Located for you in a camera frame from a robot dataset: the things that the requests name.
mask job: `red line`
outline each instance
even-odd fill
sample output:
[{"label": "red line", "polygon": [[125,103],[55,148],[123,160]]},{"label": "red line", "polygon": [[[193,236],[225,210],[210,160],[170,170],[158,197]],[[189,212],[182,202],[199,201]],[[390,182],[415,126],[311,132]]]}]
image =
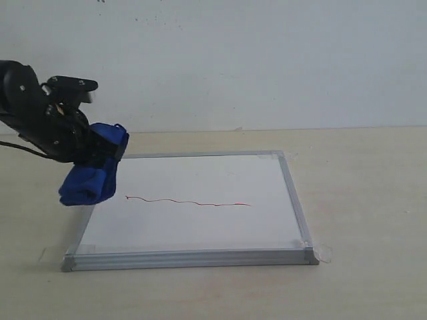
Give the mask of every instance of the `red line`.
[{"label": "red line", "polygon": [[[214,207],[224,207],[224,206],[227,206],[227,205],[216,204],[216,203],[198,203],[198,202],[195,202],[195,201],[178,201],[178,200],[173,200],[173,199],[147,200],[147,199],[144,199],[144,198],[141,198],[141,197],[129,197],[127,195],[125,195],[125,197],[126,197],[127,200],[129,200],[129,199],[139,199],[139,200],[143,200],[145,202],[172,201],[172,202],[175,202],[175,203],[194,203],[195,205],[213,205]],[[228,205],[229,206],[230,205],[246,205],[248,207],[251,206],[251,205],[248,205],[247,203],[230,203]]]}]

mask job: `whiteboard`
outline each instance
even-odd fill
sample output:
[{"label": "whiteboard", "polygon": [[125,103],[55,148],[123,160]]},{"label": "whiteboard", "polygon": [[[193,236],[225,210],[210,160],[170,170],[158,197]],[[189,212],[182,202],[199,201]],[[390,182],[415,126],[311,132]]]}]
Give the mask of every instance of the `whiteboard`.
[{"label": "whiteboard", "polygon": [[94,207],[76,253],[283,249],[302,242],[277,155],[137,157],[120,162],[116,194]]}]

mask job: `white wall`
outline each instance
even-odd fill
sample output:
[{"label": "white wall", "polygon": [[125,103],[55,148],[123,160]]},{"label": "white wall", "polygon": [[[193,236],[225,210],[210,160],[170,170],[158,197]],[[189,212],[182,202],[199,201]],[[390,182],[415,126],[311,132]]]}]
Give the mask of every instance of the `white wall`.
[{"label": "white wall", "polygon": [[423,0],[2,0],[0,40],[130,131],[427,125]]}]

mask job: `silver whiteboard frame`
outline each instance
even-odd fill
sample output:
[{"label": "silver whiteboard frame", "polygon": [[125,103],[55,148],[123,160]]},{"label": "silver whiteboard frame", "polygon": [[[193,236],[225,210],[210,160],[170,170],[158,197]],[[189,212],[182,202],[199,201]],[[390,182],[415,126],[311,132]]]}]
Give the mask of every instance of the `silver whiteboard frame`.
[{"label": "silver whiteboard frame", "polygon": [[149,269],[170,267],[225,267],[237,265],[319,265],[316,258],[300,201],[283,151],[237,151],[203,153],[152,153],[126,155],[124,159],[163,157],[211,157],[226,155],[258,155],[277,157],[282,168],[284,182],[294,208],[303,245],[300,248],[283,249],[227,249],[193,251],[158,251],[139,253],[77,254],[77,248],[85,233],[95,206],[82,207],[81,221],[74,242],[69,246],[61,264],[62,272]]}]

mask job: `drawn line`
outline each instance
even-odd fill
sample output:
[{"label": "drawn line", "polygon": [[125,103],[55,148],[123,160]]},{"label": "drawn line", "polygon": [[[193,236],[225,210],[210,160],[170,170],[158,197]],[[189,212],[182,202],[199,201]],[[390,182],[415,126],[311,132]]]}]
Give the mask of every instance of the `drawn line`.
[{"label": "drawn line", "polygon": [[247,203],[230,203],[230,204],[216,204],[216,203],[198,203],[195,201],[178,201],[178,200],[173,200],[173,199],[155,199],[155,200],[147,200],[141,197],[129,197],[127,195],[125,195],[126,199],[139,199],[145,202],[157,202],[157,201],[172,201],[175,203],[193,203],[195,205],[213,205],[214,207],[225,207],[225,206],[230,206],[230,205],[245,205],[247,207],[250,207],[251,205],[248,205]]}]

